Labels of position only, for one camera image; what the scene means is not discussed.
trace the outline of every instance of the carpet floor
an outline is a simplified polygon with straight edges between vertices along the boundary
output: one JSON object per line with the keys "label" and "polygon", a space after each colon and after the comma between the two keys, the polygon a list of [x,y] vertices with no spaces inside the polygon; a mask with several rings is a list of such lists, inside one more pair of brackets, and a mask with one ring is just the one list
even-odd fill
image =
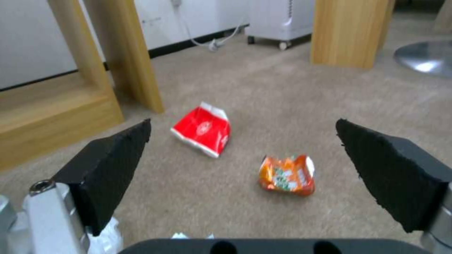
{"label": "carpet floor", "polygon": [[[239,35],[217,53],[195,47],[153,59],[165,102],[153,114],[122,99],[126,122],[152,118],[152,134],[115,216],[125,244],[214,233],[221,238],[389,238],[419,244],[366,190],[334,124],[339,118],[411,139],[452,166],[452,82],[396,64],[403,45],[451,38],[434,34],[435,14],[398,13],[371,70],[315,66],[310,42],[281,52]],[[201,101],[223,108],[232,135],[218,159],[181,143],[170,128]],[[57,172],[86,139],[0,174],[0,193],[19,209],[28,187]],[[257,184],[264,155],[308,154],[316,192],[307,198]]]}

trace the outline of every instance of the power cord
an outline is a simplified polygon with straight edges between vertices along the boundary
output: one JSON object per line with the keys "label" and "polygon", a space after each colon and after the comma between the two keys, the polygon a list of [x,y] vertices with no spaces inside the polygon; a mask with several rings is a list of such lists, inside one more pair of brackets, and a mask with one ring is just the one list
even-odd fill
{"label": "power cord", "polygon": [[243,23],[243,21],[245,19],[243,17],[240,20],[240,23],[237,25],[237,27],[235,28],[234,32],[230,36],[228,36],[228,37],[226,37],[226,38],[224,38],[222,40],[213,39],[211,42],[199,43],[199,42],[197,42],[197,41],[195,41],[193,39],[193,37],[192,37],[192,35],[190,33],[190,29],[188,28],[187,21],[185,21],[184,16],[180,12],[178,12],[178,14],[179,14],[179,17],[180,17],[180,19],[182,20],[182,22],[184,24],[184,27],[185,27],[185,30],[187,32],[188,37],[190,37],[190,41],[193,42],[193,44],[195,44],[197,46],[207,47],[211,52],[217,52],[218,49],[220,49],[222,46],[224,46],[226,44],[227,40],[229,40],[230,38],[234,37],[237,34],[237,32],[239,31],[239,29],[242,26],[242,23]]}

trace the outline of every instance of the orange chip bag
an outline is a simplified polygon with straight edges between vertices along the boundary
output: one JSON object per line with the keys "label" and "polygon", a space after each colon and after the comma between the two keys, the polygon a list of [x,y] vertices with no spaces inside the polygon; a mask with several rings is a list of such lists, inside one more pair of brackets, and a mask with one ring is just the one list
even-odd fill
{"label": "orange chip bag", "polygon": [[259,170],[259,183],[267,190],[309,196],[315,190],[314,163],[306,155],[278,160],[266,156]]}

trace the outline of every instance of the caster wheel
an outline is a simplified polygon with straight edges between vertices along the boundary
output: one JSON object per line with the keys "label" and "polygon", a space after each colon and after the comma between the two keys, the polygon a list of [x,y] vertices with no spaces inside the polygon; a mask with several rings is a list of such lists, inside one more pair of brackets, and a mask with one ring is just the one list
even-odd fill
{"label": "caster wheel", "polygon": [[248,45],[254,44],[254,36],[248,36]]}
{"label": "caster wheel", "polygon": [[289,43],[288,43],[288,42],[280,42],[280,43],[279,43],[279,49],[280,49],[281,51],[286,50],[288,47],[289,47]]}

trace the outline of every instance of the metal base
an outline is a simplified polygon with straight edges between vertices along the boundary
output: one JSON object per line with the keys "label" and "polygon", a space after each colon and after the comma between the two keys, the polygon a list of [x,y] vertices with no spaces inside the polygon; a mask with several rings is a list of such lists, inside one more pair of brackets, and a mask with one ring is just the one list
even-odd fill
{"label": "metal base", "polygon": [[412,70],[452,78],[452,40],[403,46],[396,50],[394,58]]}

